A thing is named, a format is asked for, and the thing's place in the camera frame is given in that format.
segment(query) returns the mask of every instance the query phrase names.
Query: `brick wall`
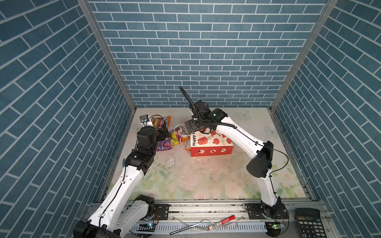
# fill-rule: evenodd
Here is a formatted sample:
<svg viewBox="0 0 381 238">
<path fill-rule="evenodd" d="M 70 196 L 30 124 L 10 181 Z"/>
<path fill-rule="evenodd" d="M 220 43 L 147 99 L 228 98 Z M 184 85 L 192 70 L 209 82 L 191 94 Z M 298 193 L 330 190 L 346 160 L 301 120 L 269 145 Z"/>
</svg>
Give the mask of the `brick wall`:
<svg viewBox="0 0 381 238">
<path fill-rule="evenodd" d="M 76 0 L 0 1 L 0 237 L 71 237 L 130 113 Z"/>
<path fill-rule="evenodd" d="M 339 0 L 275 112 L 343 237 L 381 237 L 380 12 Z"/>
<path fill-rule="evenodd" d="M 326 0 L 90 0 L 138 107 L 268 107 Z"/>
</svg>

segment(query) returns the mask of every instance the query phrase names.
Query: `table surface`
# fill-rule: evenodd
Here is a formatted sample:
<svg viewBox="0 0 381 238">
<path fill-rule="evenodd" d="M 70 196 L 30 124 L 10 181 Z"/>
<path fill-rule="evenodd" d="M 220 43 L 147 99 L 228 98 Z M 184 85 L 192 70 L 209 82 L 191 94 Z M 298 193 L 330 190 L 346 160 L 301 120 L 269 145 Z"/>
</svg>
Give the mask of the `table surface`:
<svg viewBox="0 0 381 238">
<path fill-rule="evenodd" d="M 224 108 L 240 127 L 262 141 L 271 141 L 274 149 L 286 153 L 266 108 Z M 138 108 L 128 132 L 122 154 L 117 162 L 110 186 L 118 180 L 123 159 L 130 154 L 140 130 L 139 116 L 160 114 L 171 116 L 169 130 L 191 119 L 187 108 Z M 238 199 L 260 198 L 256 178 L 249 174 L 248 155 L 237 145 L 231 155 L 191 157 L 181 145 L 171 150 L 157 152 L 155 161 L 130 196 L 130 200 L 144 194 L 157 200 Z M 282 167 L 286 156 L 274 151 L 272 169 Z M 291 163 L 272 174 L 274 189 L 283 198 L 305 197 L 303 188 Z"/>
</svg>

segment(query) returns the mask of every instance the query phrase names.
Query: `red and white box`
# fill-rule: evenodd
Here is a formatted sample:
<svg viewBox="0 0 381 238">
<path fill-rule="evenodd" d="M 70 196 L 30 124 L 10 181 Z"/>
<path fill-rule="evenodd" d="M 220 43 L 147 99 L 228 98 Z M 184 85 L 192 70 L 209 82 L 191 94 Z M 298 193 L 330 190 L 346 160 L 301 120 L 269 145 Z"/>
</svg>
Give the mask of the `red and white box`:
<svg viewBox="0 0 381 238">
<path fill-rule="evenodd" d="M 233 151 L 233 142 L 223 134 L 217 134 L 209 128 L 197 131 L 190 135 L 190 155 L 230 155 Z"/>
</svg>

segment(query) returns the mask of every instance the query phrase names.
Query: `metal corner post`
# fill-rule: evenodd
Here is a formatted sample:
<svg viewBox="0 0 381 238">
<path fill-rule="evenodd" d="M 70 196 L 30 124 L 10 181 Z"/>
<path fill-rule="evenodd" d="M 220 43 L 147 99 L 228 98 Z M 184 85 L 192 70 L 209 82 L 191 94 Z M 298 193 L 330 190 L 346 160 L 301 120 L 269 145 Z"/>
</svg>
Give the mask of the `metal corner post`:
<svg viewBox="0 0 381 238">
<path fill-rule="evenodd" d="M 337 2 L 338 0 L 327 0 L 327 3 L 324 5 L 319 18 L 314 24 L 314 27 L 312 28 L 308 38 L 306 39 L 306 42 L 304 43 L 302 50 L 296 57 L 294 65 L 292 65 L 290 71 L 288 72 L 288 75 L 285 78 L 285 81 L 283 82 L 282 86 L 279 89 L 278 94 L 275 96 L 274 101 L 271 103 L 271 106 L 270 106 L 271 111 L 275 111 L 275 109 L 277 108 L 280 100 L 282 99 L 283 95 L 286 93 L 288 86 L 291 84 L 292 80 L 294 79 L 296 73 L 298 72 L 300 66 L 302 65 L 304 59 L 306 58 L 309 50 L 314 44 L 320 31 L 323 29 L 325 22 L 328 20 L 328 17 L 330 16 L 333 9 L 335 8 Z"/>
<path fill-rule="evenodd" d="M 81 8 L 83 15 L 85 16 L 91 30 L 93 31 L 93 34 L 95 36 L 95 39 L 97 40 L 99 47 L 101 48 L 104 57 L 107 60 L 107 63 L 109 64 L 112 73 L 115 76 L 116 81 L 118 82 L 118 85 L 120 86 L 120 89 L 123 92 L 124 97 L 126 98 L 129 106 L 131 107 L 132 111 L 136 111 L 136 106 L 134 104 L 134 101 L 132 100 L 130 94 L 128 93 L 128 90 L 126 88 L 126 84 L 123 81 L 122 75 L 120 74 L 120 71 L 115 63 L 114 57 L 111 54 L 110 48 L 108 47 L 105 38 L 103 37 L 101 28 L 98 25 L 98 22 L 95 18 L 95 15 L 93 11 L 91 10 L 91 6 L 88 0 L 77 0 L 79 7 Z"/>
</svg>

